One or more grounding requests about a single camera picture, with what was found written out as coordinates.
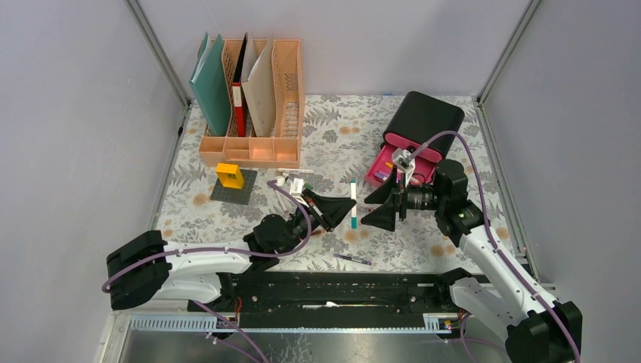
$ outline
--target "white wall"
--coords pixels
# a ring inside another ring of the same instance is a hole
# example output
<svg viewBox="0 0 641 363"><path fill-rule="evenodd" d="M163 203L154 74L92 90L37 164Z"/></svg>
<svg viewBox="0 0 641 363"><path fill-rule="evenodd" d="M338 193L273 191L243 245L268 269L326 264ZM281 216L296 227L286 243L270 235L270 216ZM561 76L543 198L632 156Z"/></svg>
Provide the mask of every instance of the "white wall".
<svg viewBox="0 0 641 363"><path fill-rule="evenodd" d="M302 39L305 92L477 95L528 0L141 0L187 83L204 32Z"/></svg>
<svg viewBox="0 0 641 363"><path fill-rule="evenodd" d="M181 105L124 2L2 2L0 49L0 360L86 363Z"/></svg>
<svg viewBox="0 0 641 363"><path fill-rule="evenodd" d="M639 14L543 2L488 102L534 260L584 314L588 363L641 355Z"/></svg>

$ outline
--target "table surface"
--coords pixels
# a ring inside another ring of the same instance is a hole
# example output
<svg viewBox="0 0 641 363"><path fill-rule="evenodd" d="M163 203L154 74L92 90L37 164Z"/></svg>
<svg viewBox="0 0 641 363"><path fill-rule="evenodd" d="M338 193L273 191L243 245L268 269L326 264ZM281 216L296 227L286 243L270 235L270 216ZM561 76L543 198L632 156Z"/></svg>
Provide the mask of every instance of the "table surface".
<svg viewBox="0 0 641 363"><path fill-rule="evenodd" d="M485 143L471 97L438 97L465 111L460 133L472 149L481 174L491 224L501 242L513 251L497 180L490 167ZM358 218L367 214L364 198L374 190L364 174L374 161L382 132L403 96L305 97L301 168L313 169L305 181L324 196L348 196L349 181L357 180ZM166 240L181 243L215 243L241 238L262 217L283 214L276 195L267 185L278 175L275 169L257 169L258 176L248 206L209 200L216 183L215 168L207 168L198 147L205 120L194 104L185 126L177 160L158 215L156 228ZM469 198L480 206L472 166L456 140L447 158L460 161L468 175ZM363 265L333 257L333 253L358 256L373 264ZM433 212L408 212L396 232L359 225L351 229L349 217L334 232L312 237L295 255L281 259L272 270L284 271L394 271L441 273L463 267L481 270L438 230Z"/></svg>

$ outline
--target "teal marker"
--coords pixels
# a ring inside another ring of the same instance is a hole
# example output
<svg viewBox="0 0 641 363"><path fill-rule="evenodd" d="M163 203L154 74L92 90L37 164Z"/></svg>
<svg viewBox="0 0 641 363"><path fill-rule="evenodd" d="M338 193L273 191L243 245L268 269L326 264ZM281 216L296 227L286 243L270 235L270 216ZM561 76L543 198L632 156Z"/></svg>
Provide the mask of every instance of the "teal marker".
<svg viewBox="0 0 641 363"><path fill-rule="evenodd" d="M352 179L349 183L351 190L351 198L356 201L356 179ZM356 229L356 204L351 208L351 229Z"/></svg>

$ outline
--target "metal floor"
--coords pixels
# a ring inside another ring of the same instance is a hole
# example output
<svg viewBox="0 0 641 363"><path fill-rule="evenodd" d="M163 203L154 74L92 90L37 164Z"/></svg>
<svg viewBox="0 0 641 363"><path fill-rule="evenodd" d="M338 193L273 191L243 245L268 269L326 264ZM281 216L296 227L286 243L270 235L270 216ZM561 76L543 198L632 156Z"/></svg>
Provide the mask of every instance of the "metal floor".
<svg viewBox="0 0 641 363"><path fill-rule="evenodd" d="M487 328L469 323L469 337L491 336ZM251 363L244 355L213 345L203 333L130 330L121 363ZM460 343L444 344L434 334L342 334L286 333L250 334L272 363L399 363L468 362ZM258 357L252 347L235 334L227 340ZM493 348L470 343L479 362L508 362L507 356Z"/></svg>

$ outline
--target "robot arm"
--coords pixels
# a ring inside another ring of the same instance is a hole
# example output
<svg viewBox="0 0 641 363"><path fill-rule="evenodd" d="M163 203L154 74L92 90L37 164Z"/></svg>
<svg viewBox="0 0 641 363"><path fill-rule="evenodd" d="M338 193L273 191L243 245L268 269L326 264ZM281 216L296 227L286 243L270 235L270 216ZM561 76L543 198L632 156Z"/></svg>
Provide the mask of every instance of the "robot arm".
<svg viewBox="0 0 641 363"><path fill-rule="evenodd" d="M557 301L501 244L490 242L483 212L468 200L468 180L463 166L454 160L437 163L432 185L407 186L405 176L401 175L400 182L388 178L365 199L365 203L381 206L361 222L394 231L396 213L402 221L408 209L435 210L441 232L472 258L499 294L486 290L470 273L458 268L441 276L437 303L471 312L505 342L508 355L515 363L570 361L574 355L568 341L543 303L553 307L579 348L581 312L572 302ZM494 229L489 229L494 240L499 240Z"/></svg>
<svg viewBox="0 0 641 363"><path fill-rule="evenodd" d="M312 230L321 226L332 231L356 204L351 198L322 197L308 189L302 198ZM293 250L306 235L307 222L300 210L287 221L270 214L243 239L215 244L180 244L163 240L160 231L147 231L107 257L110 279L143 259L166 255L113 281L108 290L111 308L130 309L150 299L223 300L231 294L230 274L267 270L279 262L277 254Z"/></svg>

